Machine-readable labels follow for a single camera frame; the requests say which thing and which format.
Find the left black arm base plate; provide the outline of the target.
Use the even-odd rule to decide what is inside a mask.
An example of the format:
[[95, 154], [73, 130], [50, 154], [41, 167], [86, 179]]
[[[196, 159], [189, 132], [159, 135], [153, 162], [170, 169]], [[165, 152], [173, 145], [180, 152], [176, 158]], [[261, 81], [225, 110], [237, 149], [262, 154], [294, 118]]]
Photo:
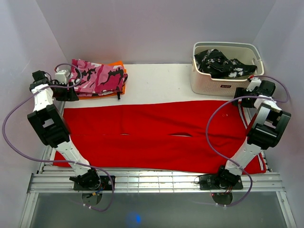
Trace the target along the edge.
[[98, 190], [112, 190], [112, 182], [110, 178], [106, 175], [100, 177], [100, 187], [98, 189], [85, 188], [77, 183], [74, 183], [73, 190], [86, 190], [86, 191], [98, 191]]

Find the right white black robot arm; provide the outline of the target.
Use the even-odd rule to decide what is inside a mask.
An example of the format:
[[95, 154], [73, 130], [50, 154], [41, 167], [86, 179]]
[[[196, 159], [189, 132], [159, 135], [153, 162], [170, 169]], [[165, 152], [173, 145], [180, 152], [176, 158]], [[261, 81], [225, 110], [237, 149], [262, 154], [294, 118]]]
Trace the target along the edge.
[[246, 139], [233, 157], [220, 166], [214, 182], [221, 189], [232, 188], [240, 182], [240, 176], [247, 165], [262, 151], [274, 148], [280, 141], [291, 114], [279, 108], [272, 99], [275, 83], [252, 79], [247, 88], [238, 87], [234, 105], [255, 108], [256, 113], [250, 121]]

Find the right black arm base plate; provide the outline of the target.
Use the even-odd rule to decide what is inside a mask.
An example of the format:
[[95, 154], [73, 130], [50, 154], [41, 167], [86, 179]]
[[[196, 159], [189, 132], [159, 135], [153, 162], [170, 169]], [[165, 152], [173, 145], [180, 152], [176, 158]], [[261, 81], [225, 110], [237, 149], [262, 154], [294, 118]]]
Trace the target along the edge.
[[200, 190], [242, 190], [241, 179], [233, 186], [231, 182], [218, 177], [216, 174], [203, 174], [198, 176]]

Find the red trousers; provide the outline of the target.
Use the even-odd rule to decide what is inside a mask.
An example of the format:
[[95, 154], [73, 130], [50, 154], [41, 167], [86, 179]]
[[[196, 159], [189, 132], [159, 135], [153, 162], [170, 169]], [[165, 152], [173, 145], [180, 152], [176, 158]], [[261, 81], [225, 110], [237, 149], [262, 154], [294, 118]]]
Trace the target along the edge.
[[246, 138], [223, 101], [66, 108], [71, 138], [91, 165], [216, 173]]

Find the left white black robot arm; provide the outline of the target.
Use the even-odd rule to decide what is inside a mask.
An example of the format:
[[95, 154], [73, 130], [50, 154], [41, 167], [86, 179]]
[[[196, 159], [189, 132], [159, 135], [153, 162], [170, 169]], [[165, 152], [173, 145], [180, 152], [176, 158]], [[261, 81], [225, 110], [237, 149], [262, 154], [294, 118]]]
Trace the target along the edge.
[[27, 119], [39, 139], [46, 146], [59, 152], [74, 171], [70, 180], [82, 188], [96, 190], [101, 185], [101, 179], [90, 163], [78, 151], [71, 139], [70, 129], [62, 114], [53, 103], [53, 99], [60, 101], [77, 101], [78, 97], [73, 88], [73, 83], [67, 84], [58, 80], [50, 81], [47, 73], [36, 71], [32, 73], [34, 82], [29, 90], [34, 95], [34, 110], [27, 115]]

